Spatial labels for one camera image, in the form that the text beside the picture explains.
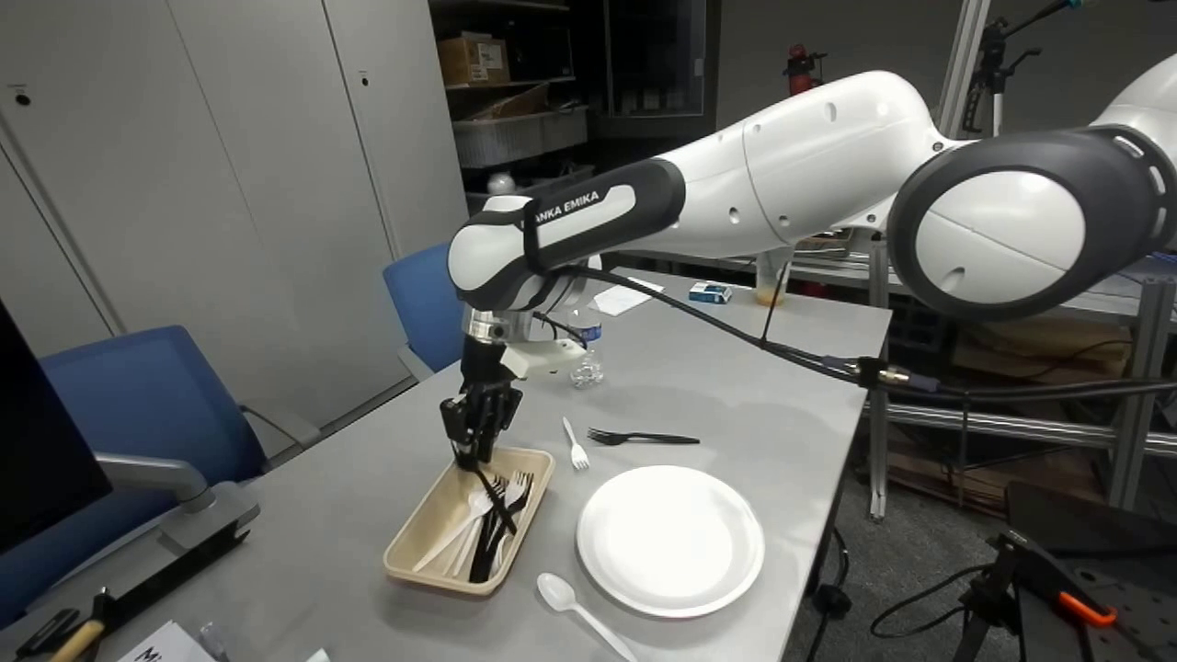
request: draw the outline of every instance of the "paper plate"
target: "paper plate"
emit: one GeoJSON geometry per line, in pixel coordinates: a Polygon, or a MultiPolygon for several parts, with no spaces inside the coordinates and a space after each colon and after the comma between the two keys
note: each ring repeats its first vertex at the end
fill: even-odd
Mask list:
{"type": "Polygon", "coordinates": [[[735,601],[759,581],[766,529],[712,475],[637,468],[591,492],[577,551],[618,601],[656,619],[700,619],[735,601]]]}

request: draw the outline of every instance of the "blue chair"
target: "blue chair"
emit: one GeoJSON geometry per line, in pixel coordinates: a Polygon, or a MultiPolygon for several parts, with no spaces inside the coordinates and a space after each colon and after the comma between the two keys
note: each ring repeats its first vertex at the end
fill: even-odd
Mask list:
{"type": "Polygon", "coordinates": [[[381,269],[408,349],[430,371],[463,356],[463,300],[447,278],[447,248],[425,247],[381,269]]]}
{"type": "MultiPolygon", "coordinates": [[[[184,326],[55,354],[47,381],[93,452],[186,459],[217,481],[261,475],[261,443],[184,326]]],[[[0,555],[0,625],[76,561],[169,511],[169,492],[110,492],[0,555]]]]}

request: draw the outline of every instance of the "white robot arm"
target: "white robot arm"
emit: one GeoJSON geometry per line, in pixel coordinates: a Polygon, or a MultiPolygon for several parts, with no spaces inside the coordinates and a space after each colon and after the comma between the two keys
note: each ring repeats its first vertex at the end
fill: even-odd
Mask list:
{"type": "MultiPolygon", "coordinates": [[[[895,74],[846,78],[589,183],[488,197],[447,242],[447,275],[469,306],[468,393],[501,397],[510,381],[502,316],[545,306],[554,269],[625,247],[740,258],[831,223],[876,223],[895,270],[930,308],[1028,316],[1172,239],[1172,163],[1177,55],[1088,129],[984,144],[944,139],[895,74]]],[[[455,448],[510,419],[518,397],[497,397],[488,408],[447,399],[455,448]]]]}

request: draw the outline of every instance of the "black utensil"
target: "black utensil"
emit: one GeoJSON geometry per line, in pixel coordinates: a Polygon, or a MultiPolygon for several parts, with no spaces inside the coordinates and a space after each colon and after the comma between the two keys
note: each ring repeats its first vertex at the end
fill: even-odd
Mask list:
{"type": "Polygon", "coordinates": [[[689,438],[689,433],[651,433],[651,431],[596,431],[596,425],[589,425],[589,438],[596,443],[625,443],[625,440],[700,443],[700,438],[689,438]]]}

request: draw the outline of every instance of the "computer monitor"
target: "computer monitor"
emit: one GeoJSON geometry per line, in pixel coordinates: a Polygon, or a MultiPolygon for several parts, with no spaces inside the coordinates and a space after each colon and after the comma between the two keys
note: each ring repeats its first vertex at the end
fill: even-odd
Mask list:
{"type": "Polygon", "coordinates": [[[105,492],[103,468],[0,300],[0,551],[105,492]]]}

